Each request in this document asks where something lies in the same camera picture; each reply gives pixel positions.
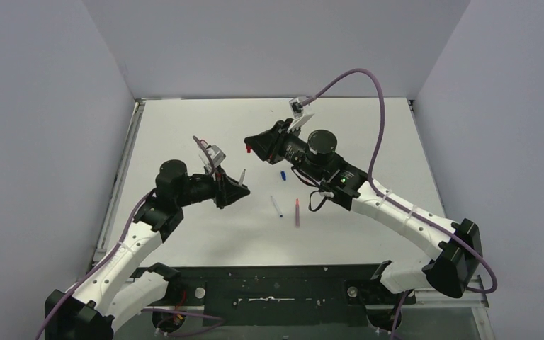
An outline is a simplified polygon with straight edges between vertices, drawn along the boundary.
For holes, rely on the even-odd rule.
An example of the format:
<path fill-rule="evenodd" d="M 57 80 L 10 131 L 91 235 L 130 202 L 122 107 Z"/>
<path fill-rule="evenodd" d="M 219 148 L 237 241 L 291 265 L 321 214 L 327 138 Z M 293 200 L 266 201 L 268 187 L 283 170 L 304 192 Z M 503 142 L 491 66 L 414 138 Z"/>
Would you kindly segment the white red marker pen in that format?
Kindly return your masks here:
<path fill-rule="evenodd" d="M 239 185 L 242 186 L 243 182 L 244 182 L 244 177 L 246 175 L 246 169 L 243 169 L 243 171 L 241 172 L 241 175 L 239 177 Z"/>

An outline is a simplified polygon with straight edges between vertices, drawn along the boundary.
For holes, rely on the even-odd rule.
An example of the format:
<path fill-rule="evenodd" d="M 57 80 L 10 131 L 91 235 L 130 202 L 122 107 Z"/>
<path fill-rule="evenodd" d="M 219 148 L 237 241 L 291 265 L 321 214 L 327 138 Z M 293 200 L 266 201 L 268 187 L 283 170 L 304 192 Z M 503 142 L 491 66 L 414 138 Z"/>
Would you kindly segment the white blue marker pen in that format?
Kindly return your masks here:
<path fill-rule="evenodd" d="M 270 196 L 271 202 L 276 210 L 276 213 L 279 217 L 283 217 L 283 211 L 281 210 L 281 207 L 279 206 L 277 200 L 274 198 L 273 195 Z"/>

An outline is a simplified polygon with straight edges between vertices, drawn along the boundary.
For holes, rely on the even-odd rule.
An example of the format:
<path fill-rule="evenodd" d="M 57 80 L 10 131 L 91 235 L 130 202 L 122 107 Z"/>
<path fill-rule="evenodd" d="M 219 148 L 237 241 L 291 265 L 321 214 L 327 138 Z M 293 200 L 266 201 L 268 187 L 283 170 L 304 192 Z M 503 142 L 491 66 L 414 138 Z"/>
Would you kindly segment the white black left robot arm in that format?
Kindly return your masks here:
<path fill-rule="evenodd" d="M 124 323 L 153 302 L 180 298 L 179 272 L 162 263 L 127 281 L 141 263 L 179 226 L 183 208 L 212 200 L 220 209 L 250 194 L 218 166 L 211 174 L 189 175 L 186 164 L 164 162 L 156 186 L 132 209 L 120 240 L 66 292 L 54 290 L 45 302 L 39 339 L 112 339 Z"/>

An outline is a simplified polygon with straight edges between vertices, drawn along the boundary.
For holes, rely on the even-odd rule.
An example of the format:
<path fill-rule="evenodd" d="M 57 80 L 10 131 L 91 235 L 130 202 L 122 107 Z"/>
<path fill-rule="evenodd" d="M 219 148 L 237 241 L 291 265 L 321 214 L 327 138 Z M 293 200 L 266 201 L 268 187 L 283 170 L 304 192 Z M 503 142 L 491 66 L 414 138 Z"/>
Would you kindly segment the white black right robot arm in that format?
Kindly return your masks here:
<path fill-rule="evenodd" d="M 479 227 L 469 219 L 455 222 L 418 208 L 394 194 L 367 173 L 336 153 L 337 138 L 328 130 L 315 130 L 307 140 L 289 129 L 292 121 L 277 121 L 264 132 L 244 138 L 260 160 L 287 161 L 295 173 L 347 211 L 370 217 L 404 237 L 424 252 L 426 259 L 407 268 L 386 261 L 374 280 L 391 293 L 433 288 L 450 298 L 461 298 L 480 264 Z"/>

